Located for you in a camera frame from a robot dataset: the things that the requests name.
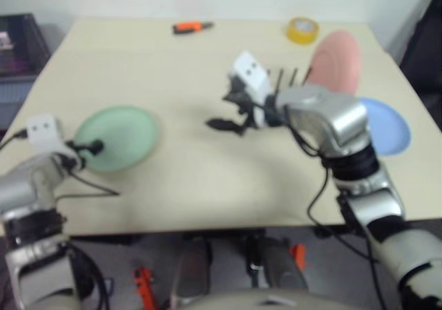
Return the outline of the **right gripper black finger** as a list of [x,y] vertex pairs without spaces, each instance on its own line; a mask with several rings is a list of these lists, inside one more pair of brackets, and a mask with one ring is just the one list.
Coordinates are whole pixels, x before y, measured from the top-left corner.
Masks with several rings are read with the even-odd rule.
[[236,104],[239,108],[244,108],[247,106],[247,93],[241,90],[231,90],[222,98],[222,100]]
[[206,121],[206,125],[213,130],[231,132],[239,136],[242,136],[244,132],[241,125],[228,119],[212,118]]

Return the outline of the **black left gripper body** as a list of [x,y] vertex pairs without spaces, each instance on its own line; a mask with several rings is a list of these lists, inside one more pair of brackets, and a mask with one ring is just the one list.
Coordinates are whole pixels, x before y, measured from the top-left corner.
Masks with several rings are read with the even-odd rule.
[[68,169],[84,169],[86,165],[85,159],[80,155],[80,152],[86,147],[74,143],[73,140],[65,142],[71,153],[66,158],[66,167]]

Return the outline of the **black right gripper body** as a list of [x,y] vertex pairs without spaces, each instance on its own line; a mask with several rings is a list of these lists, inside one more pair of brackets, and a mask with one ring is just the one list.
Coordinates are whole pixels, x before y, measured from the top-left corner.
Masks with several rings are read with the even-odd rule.
[[[230,84],[231,84],[231,90],[237,90],[237,91],[241,90],[241,91],[245,91],[247,93],[246,85],[241,80],[241,78],[239,78],[239,76],[233,76],[232,78],[230,78]],[[255,127],[255,122],[254,122],[254,117],[253,117],[253,109],[254,109],[254,107],[253,107],[252,98],[247,93],[247,106],[244,108],[238,107],[238,113],[240,115],[246,115],[246,119],[241,124],[243,130]]]

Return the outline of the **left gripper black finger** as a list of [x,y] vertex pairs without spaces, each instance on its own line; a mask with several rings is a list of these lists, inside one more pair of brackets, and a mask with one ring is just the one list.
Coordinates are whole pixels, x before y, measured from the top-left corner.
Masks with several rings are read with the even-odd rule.
[[88,151],[91,155],[98,155],[103,151],[103,149],[104,149],[104,143],[99,139],[81,145],[81,150]]

